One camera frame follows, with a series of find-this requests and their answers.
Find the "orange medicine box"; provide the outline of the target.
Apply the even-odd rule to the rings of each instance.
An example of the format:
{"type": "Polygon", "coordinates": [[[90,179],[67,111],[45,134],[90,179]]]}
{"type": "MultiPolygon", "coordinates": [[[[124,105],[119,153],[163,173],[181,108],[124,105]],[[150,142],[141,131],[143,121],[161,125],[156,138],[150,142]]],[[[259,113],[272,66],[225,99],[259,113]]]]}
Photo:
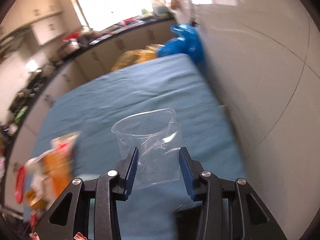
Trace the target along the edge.
{"type": "Polygon", "coordinates": [[[72,179],[74,148],[80,132],[53,139],[51,149],[29,159],[24,168],[32,175],[31,189],[23,199],[32,211],[47,210],[72,179]]]}

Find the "yellow plastic bag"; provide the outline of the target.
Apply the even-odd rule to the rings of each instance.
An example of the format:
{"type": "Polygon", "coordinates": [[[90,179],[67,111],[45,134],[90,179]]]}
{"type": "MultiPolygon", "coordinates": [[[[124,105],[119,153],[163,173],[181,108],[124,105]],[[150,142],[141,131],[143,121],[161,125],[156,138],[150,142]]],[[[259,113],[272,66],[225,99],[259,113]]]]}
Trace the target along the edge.
{"type": "Polygon", "coordinates": [[[162,44],[151,44],[144,49],[128,50],[121,54],[111,68],[111,72],[123,69],[125,67],[156,59],[157,51],[162,48],[162,44]]]}

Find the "blue table cloth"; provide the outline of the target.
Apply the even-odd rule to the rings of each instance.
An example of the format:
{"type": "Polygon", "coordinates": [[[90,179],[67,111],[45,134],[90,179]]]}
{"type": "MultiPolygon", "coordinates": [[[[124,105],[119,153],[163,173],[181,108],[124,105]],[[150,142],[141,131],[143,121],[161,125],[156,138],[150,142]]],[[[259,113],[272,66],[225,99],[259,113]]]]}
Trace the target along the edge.
{"type": "Polygon", "coordinates": [[[188,55],[135,64],[98,77],[58,98],[32,156],[62,135],[79,132],[74,176],[101,175],[139,149],[133,193],[118,203],[122,239],[176,239],[175,209],[192,206],[178,163],[186,147],[220,178],[245,175],[231,126],[188,55]]]}

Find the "clear plastic cup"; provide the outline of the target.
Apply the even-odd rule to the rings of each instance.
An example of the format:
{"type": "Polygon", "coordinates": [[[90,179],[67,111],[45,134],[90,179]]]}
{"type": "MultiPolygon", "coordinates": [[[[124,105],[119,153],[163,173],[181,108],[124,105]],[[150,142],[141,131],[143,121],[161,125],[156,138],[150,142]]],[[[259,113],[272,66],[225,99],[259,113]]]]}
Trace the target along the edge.
{"type": "Polygon", "coordinates": [[[139,150],[134,190],[180,179],[178,153],[182,147],[181,126],[171,108],[137,113],[116,122],[116,135],[122,158],[131,147],[139,150]]]}

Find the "blue plastic bag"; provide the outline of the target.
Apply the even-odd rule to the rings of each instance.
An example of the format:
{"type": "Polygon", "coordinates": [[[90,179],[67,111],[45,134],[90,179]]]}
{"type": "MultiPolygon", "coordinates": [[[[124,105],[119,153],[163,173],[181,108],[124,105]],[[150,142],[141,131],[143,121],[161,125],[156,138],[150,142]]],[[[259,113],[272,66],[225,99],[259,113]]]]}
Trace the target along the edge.
{"type": "Polygon", "coordinates": [[[172,25],[170,31],[175,35],[163,46],[157,49],[157,56],[164,57],[175,54],[186,54],[195,64],[201,64],[205,60],[201,39],[195,29],[189,23],[172,25]]]}

